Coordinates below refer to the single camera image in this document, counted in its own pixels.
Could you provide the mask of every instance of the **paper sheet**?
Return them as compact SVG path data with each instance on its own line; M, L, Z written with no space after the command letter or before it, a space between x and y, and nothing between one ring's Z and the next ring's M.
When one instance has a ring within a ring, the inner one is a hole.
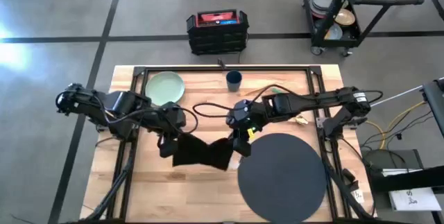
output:
M409 172L420 169L409 169ZM384 176L406 173L405 169L384 169ZM441 211L436 196L431 188L390 191L391 206L395 211Z

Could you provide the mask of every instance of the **black cloth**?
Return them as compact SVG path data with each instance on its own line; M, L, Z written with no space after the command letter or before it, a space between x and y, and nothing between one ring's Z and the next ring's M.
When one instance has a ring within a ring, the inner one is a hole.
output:
M178 150L173 155L173 166L204 164L226 171L233 154L233 143L227 138L210 145L191 134L178 138Z
M321 205L325 169L303 140L288 134L260 137L241 160L238 183L247 205L274 223L299 223Z

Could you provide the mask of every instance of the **cart wheel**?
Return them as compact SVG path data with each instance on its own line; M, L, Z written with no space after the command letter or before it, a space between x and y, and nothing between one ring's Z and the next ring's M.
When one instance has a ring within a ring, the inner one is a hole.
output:
M320 54L322 54L322 52L324 52L324 50L321 47L316 47L316 46L312 46L310 51L314 55L320 55Z
M353 52L351 51L350 48L344 48L341 52L341 56L343 56L344 58L348 57L349 55L352 55Z

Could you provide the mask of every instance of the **wooden table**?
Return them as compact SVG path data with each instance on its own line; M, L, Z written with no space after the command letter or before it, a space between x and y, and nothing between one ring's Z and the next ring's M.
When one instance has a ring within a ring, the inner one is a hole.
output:
M133 66L116 66L112 77L110 92L129 90ZM321 65L325 89L327 91L343 87L339 67L335 64ZM241 89L229 93L225 84L225 72L179 72L185 82L185 95L180 99L182 107L191 109L196 103L213 102L228 107L234 106L241 99L252 99L258 90L279 84L298 94L308 94L307 77L301 71L243 71ZM332 108L332 115L339 108ZM202 107L207 114L226 114L225 110L215 107ZM302 115L309 124L298 125L293 121L268 124L255 138L272 132L285 132L298 136L319 153L318 140L312 112ZM227 137L231 132L225 119L198 117L199 127L194 135L202 140L213 142ZM187 127L194 125L191 116L187 117ZM99 139L110 134L100 134ZM354 131L344 130L347 139L357 150L359 144ZM159 156L156 146L157 136L141 129L133 181L128 203L127 222L260 222L264 219L256 215L243 200L237 185L237 166L240 155L233 153L227 172L209 166L191 165L172 167L172 158ZM104 142L96 149L89 175L81 218L92 212L111 186L119 142ZM373 198L370 192L366 171L353 150L343 141L339 142L339 155L343 168L349 169L359 181L359 188L364 193L362 204L371 212ZM334 185L339 216L343 216L341 197ZM117 197L116 209L119 209L120 196ZM325 195L319 209L306 221L330 221L330 207Z

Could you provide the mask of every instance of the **yellow cable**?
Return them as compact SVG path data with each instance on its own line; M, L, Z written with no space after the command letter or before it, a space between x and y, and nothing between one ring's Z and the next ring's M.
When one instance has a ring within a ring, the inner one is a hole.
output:
M382 128L379 125L377 125L376 123L373 123L372 121L369 121L369 120L365 121L365 123L368 123L368 124L374 126L375 128L377 128L379 133L382 136L382 141L386 141L386 135L384 134L384 131L382 131Z
M392 125L393 125L393 123L395 123L396 120L398 120L400 117L404 116L404 115L407 114L408 112L410 112L410 111L416 109L417 107L420 107L420 106L423 105L423 104L425 104L424 101L422 101L422 102L420 102L420 103L417 103L417 104L411 106L410 108L408 108L407 110L405 110L405 111L399 113L399 115L397 115L397 116L396 116L396 117L390 122L390 124L388 125L388 128L387 128L387 131L386 131L386 132L388 132L388 131L392 128ZM386 143L386 140L383 139L382 142L381 142L381 146L379 147L379 149L383 149L384 146L385 146L385 143Z

